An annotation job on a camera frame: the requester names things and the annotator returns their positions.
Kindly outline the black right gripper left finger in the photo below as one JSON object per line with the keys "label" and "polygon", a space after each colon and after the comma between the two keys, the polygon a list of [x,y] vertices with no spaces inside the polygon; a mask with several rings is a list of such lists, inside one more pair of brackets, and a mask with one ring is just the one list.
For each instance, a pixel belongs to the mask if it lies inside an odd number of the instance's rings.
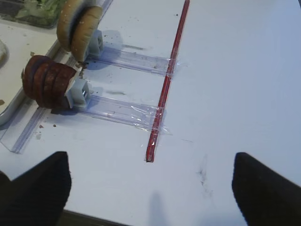
{"label": "black right gripper left finger", "polygon": [[67,152],[55,152],[14,180],[1,173],[0,224],[55,226],[70,190]]}

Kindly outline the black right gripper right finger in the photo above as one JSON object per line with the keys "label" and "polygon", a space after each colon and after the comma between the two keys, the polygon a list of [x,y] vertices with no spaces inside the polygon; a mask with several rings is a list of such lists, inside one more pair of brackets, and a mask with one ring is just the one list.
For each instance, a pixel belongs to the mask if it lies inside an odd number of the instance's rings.
{"label": "black right gripper right finger", "polygon": [[301,188],[251,155],[235,155],[232,191],[249,226],[299,226]]}

